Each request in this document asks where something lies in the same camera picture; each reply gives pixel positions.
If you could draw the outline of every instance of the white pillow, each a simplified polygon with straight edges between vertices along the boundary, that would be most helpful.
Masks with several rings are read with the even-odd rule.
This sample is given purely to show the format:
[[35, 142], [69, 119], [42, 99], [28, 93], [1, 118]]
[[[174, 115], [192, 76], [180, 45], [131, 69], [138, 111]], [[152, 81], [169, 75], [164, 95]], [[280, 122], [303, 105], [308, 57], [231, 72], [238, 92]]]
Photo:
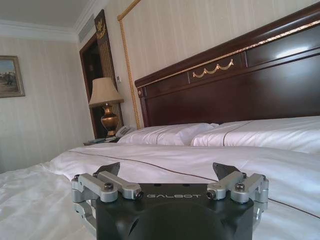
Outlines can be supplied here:
[[189, 146], [196, 135], [214, 127], [208, 123], [151, 126], [124, 135], [118, 143]]
[[229, 122], [197, 135], [192, 146], [252, 146], [320, 154], [320, 116]]

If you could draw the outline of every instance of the wall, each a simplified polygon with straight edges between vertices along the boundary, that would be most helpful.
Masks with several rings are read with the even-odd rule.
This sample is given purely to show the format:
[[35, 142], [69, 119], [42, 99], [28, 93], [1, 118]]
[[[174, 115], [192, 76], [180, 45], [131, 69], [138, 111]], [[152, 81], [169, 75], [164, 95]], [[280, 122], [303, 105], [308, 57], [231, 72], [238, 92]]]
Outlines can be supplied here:
[[18, 56], [25, 90], [0, 98], [0, 173], [93, 139], [76, 43], [0, 37], [0, 55]]
[[[125, 125], [135, 126], [117, 15], [133, 0], [104, 8]], [[142, 0], [124, 18], [133, 79], [203, 52], [303, 9], [318, 0]], [[140, 107], [137, 91], [137, 103]], [[141, 110], [140, 122], [143, 125]]]

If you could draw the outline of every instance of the beige lamp shade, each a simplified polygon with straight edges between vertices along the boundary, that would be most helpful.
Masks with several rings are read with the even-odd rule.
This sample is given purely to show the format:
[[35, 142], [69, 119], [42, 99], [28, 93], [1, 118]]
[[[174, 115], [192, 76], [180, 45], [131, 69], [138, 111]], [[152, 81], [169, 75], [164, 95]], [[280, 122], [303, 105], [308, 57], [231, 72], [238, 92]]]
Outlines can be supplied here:
[[92, 95], [89, 102], [90, 108], [106, 103], [123, 103], [124, 100], [117, 92], [110, 77], [101, 77], [92, 81]]

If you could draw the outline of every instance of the dark wood headboard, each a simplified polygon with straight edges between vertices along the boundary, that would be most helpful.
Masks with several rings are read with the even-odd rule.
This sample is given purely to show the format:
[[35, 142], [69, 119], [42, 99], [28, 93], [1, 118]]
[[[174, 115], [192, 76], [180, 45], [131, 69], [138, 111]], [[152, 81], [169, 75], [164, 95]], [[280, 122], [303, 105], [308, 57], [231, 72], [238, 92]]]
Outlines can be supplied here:
[[135, 86], [145, 127], [320, 115], [320, 2]]

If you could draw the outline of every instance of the framed painting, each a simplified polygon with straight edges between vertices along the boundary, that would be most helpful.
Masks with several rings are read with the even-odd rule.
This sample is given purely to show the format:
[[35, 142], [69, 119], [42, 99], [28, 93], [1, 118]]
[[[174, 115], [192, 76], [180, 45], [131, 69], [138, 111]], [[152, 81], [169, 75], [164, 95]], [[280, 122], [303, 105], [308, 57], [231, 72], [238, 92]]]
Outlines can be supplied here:
[[18, 57], [0, 55], [0, 98], [24, 95]]

